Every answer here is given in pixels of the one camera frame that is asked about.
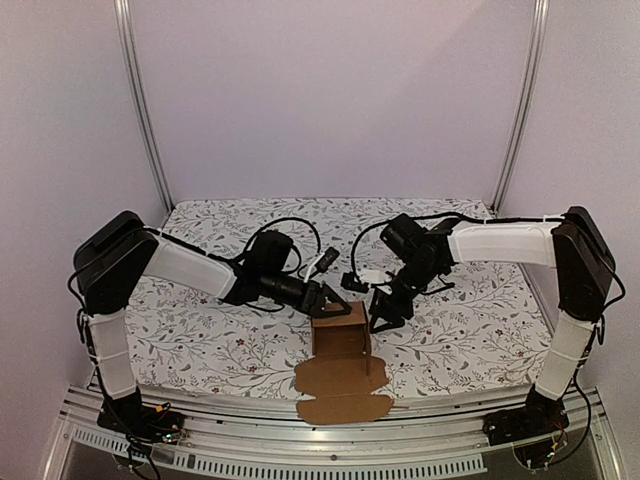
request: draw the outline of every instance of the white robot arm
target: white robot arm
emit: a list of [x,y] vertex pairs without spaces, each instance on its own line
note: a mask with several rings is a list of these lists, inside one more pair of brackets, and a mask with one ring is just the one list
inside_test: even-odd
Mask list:
[[[445,219],[430,230],[416,223],[434,218]],[[588,212],[572,207],[556,217],[494,220],[457,213],[414,218],[403,214],[360,233],[351,252],[352,272],[343,276],[343,287],[360,292],[368,287],[356,271],[355,250],[364,234],[383,225],[380,238],[404,266],[396,274],[375,272],[365,277],[365,281],[383,280],[372,284],[373,333],[402,327],[413,317],[413,299],[427,292],[435,277],[450,273],[456,263],[532,263],[557,270],[557,326],[526,406],[487,415],[484,430],[495,445],[551,433],[557,425],[566,428],[562,396],[591,350],[596,325],[611,303],[606,300],[612,280],[620,283],[613,256]],[[385,323],[376,326],[378,320]]]
[[[77,279],[80,295],[76,296],[82,305],[79,328],[105,399],[98,424],[149,443],[171,441],[182,427],[179,413],[142,405],[131,370],[125,308],[143,275],[233,305],[265,296],[314,317],[350,313],[351,307],[328,285],[283,271],[292,251],[296,248],[291,238],[263,227],[241,255],[226,259],[147,227],[132,212],[121,213],[85,242],[75,253],[75,273],[68,286],[73,292],[72,281]],[[316,272],[326,272],[337,256],[337,250],[329,248],[314,261]],[[325,311],[329,302],[342,308]]]

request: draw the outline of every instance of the white wall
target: white wall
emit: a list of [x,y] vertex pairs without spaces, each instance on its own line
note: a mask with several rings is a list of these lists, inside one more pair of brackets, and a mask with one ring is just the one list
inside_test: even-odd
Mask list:
[[[628,470],[640,478],[640,5],[552,2],[545,49],[505,214],[584,205],[629,297],[608,312],[589,361]],[[550,306],[556,280],[536,272]]]
[[533,1],[138,1],[173,194],[488,200]]
[[113,2],[0,14],[0,477],[37,478],[69,383],[89,371],[66,292],[75,248],[122,209],[162,218]]

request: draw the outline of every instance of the floral tablecloth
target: floral tablecloth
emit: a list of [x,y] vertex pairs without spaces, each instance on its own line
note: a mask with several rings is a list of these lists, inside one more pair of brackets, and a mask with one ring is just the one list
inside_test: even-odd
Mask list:
[[[365,226],[399,213],[426,215],[454,210],[476,217],[488,212],[479,201],[418,199],[236,199],[180,203],[165,231],[223,256],[239,253],[251,234],[270,220],[300,216],[311,220],[323,249],[341,256],[318,281],[343,298],[364,295],[340,288],[349,270],[349,251]],[[300,247],[303,260],[315,253],[308,227],[277,228]],[[400,267],[378,239],[363,238],[360,266]],[[454,394],[532,382],[540,370],[549,333],[517,265],[456,265],[448,281],[455,288],[418,297],[407,325],[373,336],[373,354],[387,363],[384,392],[395,397]],[[370,295],[366,295],[367,305]],[[269,300],[259,305],[269,308]],[[310,323],[286,308],[263,313],[225,305],[201,292],[156,278],[142,278],[127,315],[130,355],[143,384],[195,393],[296,399],[293,368],[309,358]]]

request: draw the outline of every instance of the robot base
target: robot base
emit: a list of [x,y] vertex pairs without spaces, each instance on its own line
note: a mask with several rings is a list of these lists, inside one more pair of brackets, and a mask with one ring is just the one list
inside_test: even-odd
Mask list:
[[549,401],[543,408],[540,404],[530,402],[531,397],[530,393],[524,407],[499,410],[484,417],[482,431],[489,438],[491,446],[519,442],[569,426],[562,400],[554,401],[552,405]]
[[159,407],[142,405],[140,391],[118,400],[105,398],[98,426],[131,435],[146,443],[175,443],[181,438],[184,415]]

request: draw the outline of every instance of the cardboard piece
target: cardboard piece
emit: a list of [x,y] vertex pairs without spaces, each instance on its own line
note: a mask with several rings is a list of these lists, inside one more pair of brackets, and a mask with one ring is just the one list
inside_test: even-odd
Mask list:
[[[301,400],[298,416],[313,425],[372,422],[393,405],[387,395],[371,395],[389,380],[385,362],[371,356],[369,321],[363,302],[351,302],[349,315],[311,319],[315,357],[295,368]],[[339,308],[328,305],[327,309]]]

